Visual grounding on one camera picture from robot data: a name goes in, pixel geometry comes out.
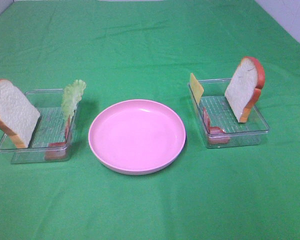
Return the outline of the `yellow cheese slice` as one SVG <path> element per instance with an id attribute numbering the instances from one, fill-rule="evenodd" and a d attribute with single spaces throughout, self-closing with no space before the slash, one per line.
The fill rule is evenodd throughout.
<path id="1" fill-rule="evenodd" d="M 199 105 L 201 97 L 204 93 L 204 88 L 199 83 L 199 81 L 197 80 L 197 78 L 195 77 L 195 75 L 193 73 L 190 74 L 189 85 L 190 85 L 190 89 L 192 91 L 194 100 L 195 100 L 196 104 Z"/>

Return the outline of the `green lettuce leaf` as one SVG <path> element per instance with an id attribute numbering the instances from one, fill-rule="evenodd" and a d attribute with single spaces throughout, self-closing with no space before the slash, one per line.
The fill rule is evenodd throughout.
<path id="1" fill-rule="evenodd" d="M 64 121 L 71 121 L 78 103 L 82 100 L 82 95 L 86 89 L 86 82 L 76 79 L 72 84 L 68 84 L 62 95 L 61 110 L 63 112 Z"/>

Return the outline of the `green tablecloth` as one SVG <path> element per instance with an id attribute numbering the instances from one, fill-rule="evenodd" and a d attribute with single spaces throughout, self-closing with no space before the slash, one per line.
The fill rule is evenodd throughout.
<path id="1" fill-rule="evenodd" d="M 265 70 L 266 142 L 208 149 L 189 76 L 228 78 L 243 56 Z M 1 78 L 86 90 L 70 160 L 0 153 L 0 240 L 300 240 L 300 44 L 255 1 L 17 1 L 0 16 Z M 184 149 L 162 171 L 118 174 L 89 148 L 96 115 L 128 99 L 184 122 Z"/>

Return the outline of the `white bread slice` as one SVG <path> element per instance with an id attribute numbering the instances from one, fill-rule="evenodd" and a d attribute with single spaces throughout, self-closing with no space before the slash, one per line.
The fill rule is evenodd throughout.
<path id="1" fill-rule="evenodd" d="M 7 79 L 0 79 L 0 129 L 15 147 L 29 146 L 40 112 L 21 90 Z"/>
<path id="2" fill-rule="evenodd" d="M 252 56 L 243 57 L 224 93 L 239 123 L 247 122 L 265 81 L 265 70 L 259 60 Z"/>

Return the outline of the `pink round plate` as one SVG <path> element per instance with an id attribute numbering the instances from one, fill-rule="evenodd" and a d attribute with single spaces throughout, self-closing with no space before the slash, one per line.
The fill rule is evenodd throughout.
<path id="1" fill-rule="evenodd" d="M 107 168 L 146 175 L 170 165 L 181 153 L 186 136 L 183 121 L 171 108 L 132 99 L 103 110 L 90 125 L 88 142 Z"/>

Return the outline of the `clear plastic tray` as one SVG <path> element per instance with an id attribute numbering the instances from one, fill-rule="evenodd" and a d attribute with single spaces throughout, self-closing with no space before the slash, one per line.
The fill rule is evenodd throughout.
<path id="1" fill-rule="evenodd" d="M 65 126 L 61 108 L 62 89 L 38 89 L 25 93 L 30 103 L 40 112 L 35 130 L 32 133 L 28 148 L 16 148 L 7 134 L 0 139 L 0 152 L 12 154 L 12 164 L 28 164 L 43 162 L 67 161 L 72 153 L 73 140 L 77 133 L 76 123 L 80 106 L 74 112 L 70 121 L 69 140 L 67 141 L 68 156 L 61 160 L 45 160 L 45 152 L 55 150 L 48 147 L 49 143 L 65 141 Z"/>
<path id="2" fill-rule="evenodd" d="M 203 87 L 204 92 L 198 102 L 195 100 L 191 84 L 187 84 L 197 125 L 205 146 L 208 149 L 215 149 L 266 143 L 270 127 L 256 106 L 252 107 L 246 123 L 237 121 L 224 96 L 230 81 L 230 78 L 199 80 L 198 82 Z M 223 130 L 222 133 L 208 133 L 203 110 L 206 110 L 209 116 L 210 125 L 219 127 Z"/>

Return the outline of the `left clear plastic tray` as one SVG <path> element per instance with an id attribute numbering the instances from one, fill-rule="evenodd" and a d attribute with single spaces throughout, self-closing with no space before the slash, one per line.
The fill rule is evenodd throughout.
<path id="1" fill-rule="evenodd" d="M 0 139 L 0 152 L 12 154 L 12 164 L 28 164 L 43 162 L 67 161 L 72 153 L 73 140 L 77 133 L 76 123 L 80 106 L 74 112 L 70 121 L 69 140 L 67 141 L 68 156 L 61 160 L 45 160 L 45 152 L 55 150 L 48 147 L 49 143 L 65 141 L 65 126 L 61 108 L 62 89 L 38 89 L 25 93 L 30 103 L 40 112 L 35 130 L 32 133 L 28 148 L 16 148 L 7 134 Z"/>

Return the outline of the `right clear plastic tray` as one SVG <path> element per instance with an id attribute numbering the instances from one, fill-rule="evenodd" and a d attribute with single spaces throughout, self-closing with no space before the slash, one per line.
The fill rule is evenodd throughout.
<path id="1" fill-rule="evenodd" d="M 230 78 L 199 80 L 198 82 L 203 87 L 204 92 L 198 102 L 195 100 L 191 84 L 187 84 L 197 125 L 205 146 L 208 149 L 215 149 L 266 143 L 270 127 L 256 106 L 252 107 L 246 123 L 237 121 L 224 96 L 230 81 Z M 210 125 L 219 127 L 223 130 L 222 133 L 208 133 L 203 110 L 206 110 L 209 116 Z"/>

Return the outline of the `bacon strip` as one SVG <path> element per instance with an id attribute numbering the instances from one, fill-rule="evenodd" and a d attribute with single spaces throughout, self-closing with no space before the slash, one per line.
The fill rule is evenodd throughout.
<path id="1" fill-rule="evenodd" d="M 222 136 L 226 132 L 218 126 L 211 126 L 210 116 L 207 109 L 203 107 L 202 110 L 203 123 L 207 130 L 207 140 L 210 145 L 227 144 L 230 137 Z"/>
<path id="2" fill-rule="evenodd" d="M 49 148 L 55 148 L 45 152 L 44 158 L 46 161 L 63 160 L 68 156 L 67 142 L 70 139 L 70 117 L 67 118 L 64 130 L 63 142 L 52 142 L 48 144 Z"/>

